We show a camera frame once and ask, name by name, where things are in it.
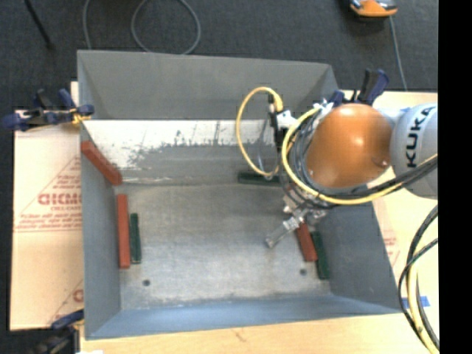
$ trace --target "bin floor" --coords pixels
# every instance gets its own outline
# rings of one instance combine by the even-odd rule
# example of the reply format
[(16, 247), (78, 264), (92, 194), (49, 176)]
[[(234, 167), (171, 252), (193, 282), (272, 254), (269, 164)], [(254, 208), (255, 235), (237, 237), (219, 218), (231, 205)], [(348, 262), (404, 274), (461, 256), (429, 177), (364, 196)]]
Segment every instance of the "bin floor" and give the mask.
[(287, 218), (277, 187), (127, 184), (139, 216), (142, 263), (120, 272), (122, 309), (329, 293), (295, 234), (269, 249)]

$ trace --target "black floor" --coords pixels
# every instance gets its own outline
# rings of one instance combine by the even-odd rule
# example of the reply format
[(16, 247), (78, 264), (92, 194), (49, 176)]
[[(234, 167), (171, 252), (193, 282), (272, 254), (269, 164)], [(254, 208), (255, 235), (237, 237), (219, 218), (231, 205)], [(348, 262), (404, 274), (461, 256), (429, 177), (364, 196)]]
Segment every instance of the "black floor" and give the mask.
[[(88, 47), (86, 0), (30, 1), (55, 48), (46, 48), (23, 0), (0, 0), (0, 117), (30, 106), (39, 88), (54, 98), (77, 76), (76, 51)], [(90, 45), (138, 51), (130, 28), (141, 1), (91, 0)], [(365, 68), (382, 68), (389, 89), (437, 91), (439, 0), (395, 0), (403, 80), (389, 21), (360, 22), (338, 0), (186, 1), (201, 25), (193, 54), (329, 63), (343, 89), (359, 88)], [(195, 33), (192, 16), (176, 0), (150, 0), (136, 19), (140, 41), (156, 52), (185, 52)], [(13, 175), (8, 133), (1, 133), (0, 155), (0, 353), (23, 353), (44, 333), (7, 333)]]

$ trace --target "red block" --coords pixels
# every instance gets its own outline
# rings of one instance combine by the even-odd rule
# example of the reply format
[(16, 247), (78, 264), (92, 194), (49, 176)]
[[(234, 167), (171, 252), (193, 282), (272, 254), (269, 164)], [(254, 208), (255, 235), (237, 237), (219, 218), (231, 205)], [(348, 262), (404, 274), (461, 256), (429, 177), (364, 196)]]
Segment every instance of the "red block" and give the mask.
[(131, 248), (128, 197), (126, 194), (117, 195), (117, 217), (119, 268), (129, 268), (131, 265)]
[(306, 223), (301, 223), (300, 226), (295, 230), (296, 236), (302, 249), (303, 258), (307, 262), (315, 262), (318, 260), (318, 254), (316, 253), (313, 240), (308, 230)]
[(106, 157), (95, 147), (94, 143), (87, 140), (80, 144), (83, 155), (105, 176), (114, 186), (123, 182), (121, 173), (110, 163)]

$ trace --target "gray bin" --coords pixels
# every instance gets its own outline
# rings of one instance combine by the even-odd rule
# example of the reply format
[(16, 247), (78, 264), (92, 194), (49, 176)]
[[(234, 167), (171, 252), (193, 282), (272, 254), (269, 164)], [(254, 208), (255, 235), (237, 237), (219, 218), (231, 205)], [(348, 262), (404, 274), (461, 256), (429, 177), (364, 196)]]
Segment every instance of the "gray bin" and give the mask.
[[(237, 182), (248, 170), (231, 132), (242, 99), (270, 86), (299, 115), (337, 88), (330, 66), (106, 51), (77, 58), (80, 104), (96, 108), (81, 139), (125, 180), (113, 187), (82, 158), (86, 338), (400, 310), (371, 204), (336, 208), (317, 226), (330, 266), (320, 280), (294, 235), (273, 249), (264, 243), (287, 218), (281, 188)], [(253, 133), (266, 98), (245, 112)], [(252, 156), (274, 160), (270, 131), (245, 141)], [(142, 263), (127, 270), (118, 268), (117, 193), (140, 222)]]

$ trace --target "yellow cable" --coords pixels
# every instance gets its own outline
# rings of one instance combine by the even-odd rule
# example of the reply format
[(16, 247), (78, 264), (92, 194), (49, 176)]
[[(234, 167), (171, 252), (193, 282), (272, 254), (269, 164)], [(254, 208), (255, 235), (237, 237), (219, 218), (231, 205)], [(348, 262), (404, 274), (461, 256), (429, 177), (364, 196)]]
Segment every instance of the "yellow cable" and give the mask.
[(411, 313), (416, 331), (420, 335), (420, 339), (425, 345), (426, 349), (428, 349), (428, 351), (431, 354), (438, 354), (440, 351), (436, 348), (436, 346), (434, 345), (434, 342), (431, 340), (431, 337), (429, 337), (429, 334), (426, 332), (426, 329), (423, 325), (423, 320), (421, 319), (420, 309), (418, 308), (418, 305), (417, 305), (417, 300), (416, 300), (417, 278), (418, 278), (417, 266), (416, 266), (416, 263), (413, 263), (410, 266), (410, 269), (408, 272), (408, 282), (407, 282), (407, 288), (406, 288), (406, 292), (408, 294), (408, 303), (410, 307), (410, 313)]
[(243, 141), (241, 140), (240, 123), (241, 123), (241, 118), (243, 116), (244, 109), (246, 108), (246, 105), (248, 104), (248, 102), (252, 98), (252, 96), (254, 96), (256, 93), (259, 93), (261, 91), (267, 92), (267, 93), (271, 94), (274, 97), (274, 107), (275, 107), (276, 112), (281, 112), (282, 111), (282, 109), (283, 109), (282, 98), (273, 89), (268, 88), (266, 86), (261, 86), (261, 87), (253, 89), (244, 98), (244, 100), (242, 101), (241, 106), (239, 108), (239, 111), (237, 112), (237, 116), (236, 116), (236, 139), (237, 139), (237, 144), (239, 145), (239, 148), (241, 150), (241, 153), (243, 154), (244, 159), (247, 161), (247, 163), (253, 169), (253, 171), (260, 174), (260, 175), (262, 175), (262, 176), (265, 176), (265, 177), (272, 177), (274, 174), (277, 173), (277, 171), (279, 169), (279, 166), (277, 165), (276, 168), (274, 170), (272, 170), (271, 172), (266, 172), (266, 171), (260, 169), (249, 158), (249, 155), (246, 152), (246, 149), (244, 148)]
[(391, 191), (396, 190), (398, 187), (400, 187), (400, 184), (393, 185), (391, 187), (386, 188), (385, 190), (382, 190), (380, 192), (373, 193), (371, 195), (368, 195), (366, 197), (362, 198), (357, 198), (357, 199), (340, 199), (340, 198), (332, 198), (327, 195), (321, 194), (320, 192), (312, 189), (311, 187), (307, 186), (303, 182), (301, 182), (298, 177), (296, 177), (295, 173), (292, 171), (290, 168), (290, 165), (288, 163), (288, 151), (290, 150), (288, 148), (288, 142), (291, 138), (291, 136), (294, 134), (294, 131), (309, 117), (312, 115), (316, 114), (319, 111), (320, 108), (313, 108), (306, 113), (304, 113), (294, 125), (292, 125), (289, 129), (287, 134), (285, 135), (285, 138), (282, 143), (282, 164), (283, 167), (285, 168), (285, 171), (287, 172), (288, 176), (291, 178), (295, 184), (300, 187), (303, 191), (307, 192), (310, 195), (313, 195), (314, 197), (317, 197), (319, 199), (322, 199), (323, 201), (332, 203), (332, 204), (344, 204), (344, 205), (353, 205), (353, 204), (362, 204), (366, 202), (373, 201), (374, 199), (381, 197), (383, 195), (388, 194)]

